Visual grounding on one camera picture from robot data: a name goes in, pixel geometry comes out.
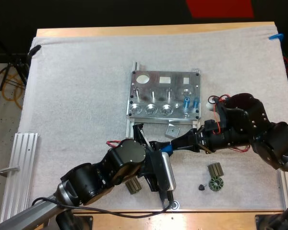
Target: black background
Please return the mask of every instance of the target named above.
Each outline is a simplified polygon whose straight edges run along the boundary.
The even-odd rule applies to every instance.
[[[0,0],[0,40],[25,54],[37,28],[274,21],[288,54],[288,0],[253,0],[252,6],[253,19],[195,19],[184,0]]]

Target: tripod leg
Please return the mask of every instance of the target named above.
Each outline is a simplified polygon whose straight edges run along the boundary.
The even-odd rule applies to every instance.
[[[4,73],[4,76],[3,76],[3,79],[2,79],[1,85],[0,85],[0,91],[2,91],[3,85],[4,85],[4,83],[5,83],[5,80],[6,80],[7,76],[8,76],[10,67],[11,67],[11,64],[8,63],[8,66],[6,67],[6,70],[5,70],[5,73]]]
[[[23,81],[24,85],[27,85],[26,76],[23,74],[21,67],[19,65],[16,65],[15,68],[19,74],[19,77]]]

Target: blue cylinder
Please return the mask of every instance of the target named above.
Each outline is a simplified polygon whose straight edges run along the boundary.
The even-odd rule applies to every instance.
[[[198,108],[199,103],[200,103],[200,100],[198,98],[194,98],[193,108]]]
[[[190,97],[185,97],[183,100],[183,107],[189,108],[189,105],[190,105]]]

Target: small gray block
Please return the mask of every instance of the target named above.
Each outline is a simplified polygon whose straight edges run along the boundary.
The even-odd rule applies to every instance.
[[[174,139],[174,138],[178,137],[179,130],[180,130],[180,128],[178,128],[172,124],[169,124],[168,129],[165,133],[165,136],[168,138]]]

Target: circular recess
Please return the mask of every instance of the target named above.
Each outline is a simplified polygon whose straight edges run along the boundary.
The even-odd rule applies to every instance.
[[[136,78],[136,81],[140,84],[148,83],[149,77],[147,75],[140,75]]]
[[[154,104],[149,104],[147,107],[146,107],[146,113],[148,115],[154,115],[157,113],[157,107],[154,105]]]
[[[139,114],[142,111],[142,107],[138,106],[137,104],[133,104],[131,107],[132,114]]]
[[[192,94],[192,92],[188,89],[185,89],[181,92],[181,95],[184,96],[184,97],[188,97]]]
[[[165,104],[163,107],[162,107],[162,111],[161,113],[165,116],[168,116],[168,115],[171,115],[173,113],[173,109],[170,105],[168,104]]]

